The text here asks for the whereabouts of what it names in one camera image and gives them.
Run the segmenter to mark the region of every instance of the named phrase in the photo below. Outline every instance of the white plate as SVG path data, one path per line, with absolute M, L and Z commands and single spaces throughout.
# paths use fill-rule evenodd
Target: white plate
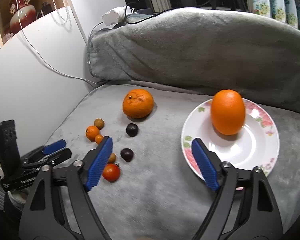
M 210 119 L 212 99 L 198 105 L 186 119 L 181 133 L 181 147 L 188 165 L 201 179 L 203 177 L 191 152 L 191 141 L 195 138 L 200 138 L 221 161 L 228 161 L 236 168 L 252 170 L 259 166 L 266 176 L 272 171 L 279 154 L 277 127 L 260 106 L 247 99 L 243 102 L 246 108 L 245 124 L 236 135 L 222 135 L 213 128 Z

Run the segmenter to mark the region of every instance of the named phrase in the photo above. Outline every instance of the dark plum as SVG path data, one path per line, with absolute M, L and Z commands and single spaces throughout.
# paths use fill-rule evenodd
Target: dark plum
M 133 151 L 129 148 L 124 148 L 121 150 L 120 155 L 128 163 L 133 158 Z
M 139 128 L 136 124 L 134 123 L 129 123 L 127 125 L 127 128 L 126 128 L 126 133 L 130 136 L 130 137 L 135 137 L 137 135 L 139 131 Z

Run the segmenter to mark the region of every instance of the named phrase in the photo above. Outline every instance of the gray blanket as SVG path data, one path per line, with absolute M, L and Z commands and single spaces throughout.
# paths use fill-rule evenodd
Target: gray blanket
M 129 15 L 129 21 L 136 21 Z M 255 14 L 198 8 L 93 32 L 90 73 L 214 95 L 245 98 L 300 113 L 300 31 Z
M 182 93 L 182 89 L 153 83 L 131 83 L 155 88 L 146 88 L 154 97 L 155 107 L 149 117 L 137 123 L 140 132 L 136 137 L 126 135 L 131 120 L 122 112 L 125 94 L 136 86 L 107 84 L 88 94 L 48 143 L 66 140 L 73 157 L 64 165 L 82 159 L 96 147 L 86 138 L 85 129 L 95 118 L 102 118 L 106 125 L 101 133 L 113 138 L 113 152 L 122 174 L 114 183 L 101 178 L 89 196 L 111 238 L 191 239 L 215 194 L 188 167 L 180 136 L 188 114 L 210 96 Z M 280 135 L 279 158 L 268 178 L 286 231 L 300 214 L 300 114 L 262 107 L 274 119 Z M 130 163 L 120 157 L 120 150 L 126 147 L 135 152 Z M 78 231 L 69 197 L 63 190 L 70 225 Z M 237 208 L 236 201 L 225 231 L 232 229 Z

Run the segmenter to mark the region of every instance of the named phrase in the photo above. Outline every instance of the white cable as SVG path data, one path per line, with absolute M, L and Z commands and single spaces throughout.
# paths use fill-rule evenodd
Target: white cable
M 39 57 L 40 57 L 40 58 L 44 61 L 44 63 L 45 63 L 46 65 L 48 65 L 50 68 L 47 67 L 46 65 L 44 65 L 44 66 L 45 66 L 46 68 L 50 69 L 50 70 L 53 69 L 55 72 L 59 73 L 59 74 L 62 75 L 62 76 L 65 76 L 65 77 L 68 77 L 68 78 L 80 79 L 80 80 L 83 80 L 84 82 L 86 82 L 86 83 L 89 84 L 89 85 L 91 85 L 90 83 L 96 84 L 95 82 L 92 82 L 92 81 L 87 80 L 87 79 L 84 79 L 84 78 L 73 77 L 73 76 L 69 76 L 69 75 L 67 75 L 67 74 L 64 74 L 64 73 L 62 73 L 62 72 L 56 70 L 55 68 L 53 68 L 51 65 L 49 65 L 49 64 L 41 57 L 40 53 L 34 48 L 34 46 L 32 46 L 32 44 L 30 43 L 30 41 L 27 39 L 27 37 L 26 37 L 26 35 L 25 35 L 24 31 L 23 31 L 23 28 L 22 28 L 22 25 L 21 25 L 21 21 L 20 21 L 20 14 L 19 14 L 18 0 L 16 0 L 16 4 L 17 4 L 17 12 L 18 12 L 19 24 L 20 24 L 22 33 L 23 33 L 24 37 L 26 38 L 26 40 L 28 41 L 28 43 L 30 44 L 30 46 L 37 52 L 37 54 L 39 55 Z
M 63 19 L 65 22 L 66 22 L 67 20 L 69 20 L 69 14 L 68 14 L 68 11 L 67 11 L 67 19 L 64 19 L 64 18 L 60 15 L 59 11 L 57 10 L 56 3 L 54 2 L 54 0 L 52 0 L 52 1 L 53 1 L 54 8 L 56 9 L 57 14 L 59 15 L 59 17 L 60 17 L 61 19 Z

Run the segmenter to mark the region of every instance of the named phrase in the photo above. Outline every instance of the red vase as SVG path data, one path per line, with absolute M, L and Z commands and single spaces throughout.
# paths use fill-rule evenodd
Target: red vase
M 22 28 L 34 22 L 37 18 L 35 8 L 29 4 L 30 0 L 18 0 L 19 16 Z M 20 30 L 20 23 L 17 12 L 16 0 L 9 2 L 10 13 L 13 14 L 10 20 L 10 29 L 13 34 L 17 34 Z

